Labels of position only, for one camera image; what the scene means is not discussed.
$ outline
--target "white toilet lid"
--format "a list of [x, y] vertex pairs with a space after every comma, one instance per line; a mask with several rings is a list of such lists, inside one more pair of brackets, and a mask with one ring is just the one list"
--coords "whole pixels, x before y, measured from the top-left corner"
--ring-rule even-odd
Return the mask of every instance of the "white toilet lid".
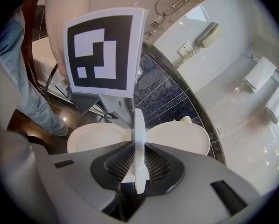
[[131, 140], [131, 130], [113, 123], [93, 123], [74, 130], [67, 143], [68, 153], [81, 152]]
[[153, 127], [147, 132], [146, 140], [202, 155], [207, 155], [210, 150], [210, 138], [206, 130], [182, 121], [166, 122]]

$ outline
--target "wall-mounted telephone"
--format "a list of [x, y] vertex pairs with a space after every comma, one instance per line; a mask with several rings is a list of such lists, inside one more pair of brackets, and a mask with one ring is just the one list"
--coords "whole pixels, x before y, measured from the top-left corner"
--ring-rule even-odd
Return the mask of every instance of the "wall-mounted telephone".
[[183, 63], [188, 61], [196, 53], [200, 51], [201, 48], [206, 48], [210, 46], [218, 37], [221, 35], [221, 26], [212, 22], [202, 34], [195, 39], [195, 48], [192, 50], [186, 51], [186, 55], [182, 57], [180, 61], [175, 65], [176, 69], [180, 68]]

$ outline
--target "towel rack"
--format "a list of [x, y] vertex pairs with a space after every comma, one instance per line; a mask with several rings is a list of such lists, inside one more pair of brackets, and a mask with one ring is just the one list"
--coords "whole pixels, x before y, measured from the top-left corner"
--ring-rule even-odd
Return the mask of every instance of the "towel rack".
[[262, 57], [260, 57], [260, 56], [258, 56], [257, 54], [255, 54], [255, 53], [253, 53], [252, 55], [251, 55], [251, 58], [254, 60], [254, 58], [253, 57], [257, 57], [257, 58], [259, 58], [259, 59], [261, 59]]

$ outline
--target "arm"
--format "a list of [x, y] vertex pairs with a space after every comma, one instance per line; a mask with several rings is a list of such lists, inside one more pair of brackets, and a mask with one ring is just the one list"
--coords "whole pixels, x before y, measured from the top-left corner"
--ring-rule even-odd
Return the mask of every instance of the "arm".
[[90, 0], [46, 0], [46, 26], [59, 72], [67, 77], [64, 63], [63, 32], [68, 21], [90, 12]]

